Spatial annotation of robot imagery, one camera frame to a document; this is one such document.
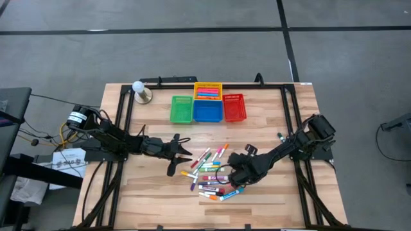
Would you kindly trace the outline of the white plastic bag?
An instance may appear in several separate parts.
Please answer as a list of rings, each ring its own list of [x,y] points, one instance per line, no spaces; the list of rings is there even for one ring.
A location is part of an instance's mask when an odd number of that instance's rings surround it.
[[[10,199],[23,203],[40,205],[48,188],[48,183],[17,177]]]

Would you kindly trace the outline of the dark red Expo thick marker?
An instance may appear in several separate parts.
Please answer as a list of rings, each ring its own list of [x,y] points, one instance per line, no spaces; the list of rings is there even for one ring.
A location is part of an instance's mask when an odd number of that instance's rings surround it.
[[[225,192],[224,188],[211,187],[211,186],[208,186],[208,185],[199,185],[198,188],[200,190],[211,191],[211,192],[216,192],[216,193],[224,193]]]

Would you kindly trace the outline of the black bar device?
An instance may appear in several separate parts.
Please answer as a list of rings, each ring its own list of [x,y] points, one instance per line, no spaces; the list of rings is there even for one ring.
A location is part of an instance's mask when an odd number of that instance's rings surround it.
[[[156,78],[141,78],[139,81],[143,83],[194,83],[197,82],[196,76],[172,76],[172,77],[156,77]]]

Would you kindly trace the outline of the green plastic basket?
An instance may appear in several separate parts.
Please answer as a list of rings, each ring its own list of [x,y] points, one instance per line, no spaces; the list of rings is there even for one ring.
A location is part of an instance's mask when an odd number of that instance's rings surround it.
[[[177,124],[189,124],[193,119],[193,97],[173,96],[171,99],[170,121]]]

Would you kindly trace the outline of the red plastic basket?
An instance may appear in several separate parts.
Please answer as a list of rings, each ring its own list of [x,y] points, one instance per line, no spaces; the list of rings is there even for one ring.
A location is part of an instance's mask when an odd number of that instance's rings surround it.
[[[224,94],[223,109],[226,122],[240,122],[247,118],[243,94]]]

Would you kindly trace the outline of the white paper sheet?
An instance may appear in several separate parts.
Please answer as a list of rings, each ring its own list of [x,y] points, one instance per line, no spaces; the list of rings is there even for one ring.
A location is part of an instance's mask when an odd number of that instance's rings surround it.
[[[63,173],[83,178],[88,162],[85,161],[86,152],[81,148],[69,148],[53,153],[51,168]]]

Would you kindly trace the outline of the blue plastic basket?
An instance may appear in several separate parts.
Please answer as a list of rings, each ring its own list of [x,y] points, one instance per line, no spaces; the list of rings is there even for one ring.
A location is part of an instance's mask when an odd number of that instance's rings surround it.
[[[223,119],[222,101],[195,100],[193,119],[196,122],[219,123]]]

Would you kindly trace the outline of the grey metal stand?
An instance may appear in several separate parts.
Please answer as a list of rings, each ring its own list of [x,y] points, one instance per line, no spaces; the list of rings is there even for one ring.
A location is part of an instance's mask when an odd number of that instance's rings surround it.
[[[384,132],[390,132],[395,128],[405,128],[411,132],[411,113],[404,114],[396,119],[380,125]]]

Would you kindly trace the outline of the black aluminium table frame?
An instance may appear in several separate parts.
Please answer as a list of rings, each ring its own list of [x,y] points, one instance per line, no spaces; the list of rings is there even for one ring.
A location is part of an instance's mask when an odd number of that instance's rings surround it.
[[[145,135],[170,141],[175,133],[191,140],[182,144],[193,153],[193,161],[179,164],[173,177],[166,175],[170,161],[145,155],[129,155],[123,166],[114,229],[197,229],[215,228],[302,228],[301,200],[294,163],[288,157],[276,162],[260,182],[246,186],[243,193],[225,201],[198,194],[193,179],[180,171],[191,172],[190,165],[207,149],[213,152],[228,143],[221,160],[226,163],[235,151],[245,153],[246,144],[266,153],[281,142],[277,133],[288,135],[279,89],[224,89],[224,94],[243,94],[246,120],[238,123],[173,124],[170,122],[171,97],[193,96],[185,89],[153,89],[146,105],[133,103],[130,133],[138,134],[146,124]],[[343,224],[347,218],[335,170],[323,160],[311,161],[317,193],[328,210]]]

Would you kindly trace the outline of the teal Expo thick marker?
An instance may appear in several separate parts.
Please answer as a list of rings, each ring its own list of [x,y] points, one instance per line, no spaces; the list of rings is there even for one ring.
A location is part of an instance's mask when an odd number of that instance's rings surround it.
[[[243,187],[239,187],[239,188],[235,189],[235,190],[232,191],[232,192],[229,192],[229,193],[227,193],[227,194],[224,194],[223,196],[220,196],[220,201],[225,201],[225,200],[227,200],[227,199],[229,199],[229,198],[232,198],[233,196],[236,196],[237,194],[240,194],[240,193],[242,193],[243,191],[244,191],[244,188],[243,188]]]

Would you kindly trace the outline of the black beam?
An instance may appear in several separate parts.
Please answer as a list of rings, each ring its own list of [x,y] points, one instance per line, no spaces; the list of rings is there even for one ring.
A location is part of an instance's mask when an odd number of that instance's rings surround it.
[[[80,189],[83,182],[83,178],[79,176],[63,173],[15,157],[7,158],[3,173],[75,189]]]

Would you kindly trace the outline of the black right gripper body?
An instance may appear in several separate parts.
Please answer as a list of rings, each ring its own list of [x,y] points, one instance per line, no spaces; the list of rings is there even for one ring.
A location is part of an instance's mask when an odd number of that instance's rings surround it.
[[[268,155],[257,154],[257,148],[251,144],[245,147],[247,156],[242,166],[241,185],[251,185],[259,182],[268,172]]]

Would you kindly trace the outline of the yellow plastic basket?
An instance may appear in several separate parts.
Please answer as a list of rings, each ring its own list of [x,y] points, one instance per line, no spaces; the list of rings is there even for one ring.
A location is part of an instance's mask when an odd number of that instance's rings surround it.
[[[197,99],[197,89],[198,88],[207,88],[207,89],[213,89],[213,88],[217,88],[219,89],[219,98],[220,100],[217,101],[221,101],[222,100],[222,83],[215,83],[215,82],[196,82],[195,86],[194,86],[194,93],[193,93],[193,97],[195,100],[206,100],[206,99]]]

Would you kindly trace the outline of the grey desk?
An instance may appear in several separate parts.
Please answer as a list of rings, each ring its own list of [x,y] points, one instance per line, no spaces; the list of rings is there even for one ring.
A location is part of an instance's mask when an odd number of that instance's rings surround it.
[[[5,111],[0,110],[0,117],[11,120],[8,126],[0,126],[0,228],[3,226],[6,209],[14,184],[21,171],[28,165],[20,156],[10,156],[17,133],[26,112],[31,88],[0,89],[0,103],[7,101]]]

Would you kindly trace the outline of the white bulb lamp metal base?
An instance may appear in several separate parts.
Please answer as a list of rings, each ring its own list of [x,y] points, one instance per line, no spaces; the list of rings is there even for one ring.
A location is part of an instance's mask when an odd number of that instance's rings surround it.
[[[146,88],[141,81],[135,81],[132,84],[132,90],[134,91],[134,99],[139,104],[148,104],[151,102],[153,95],[150,89]]]

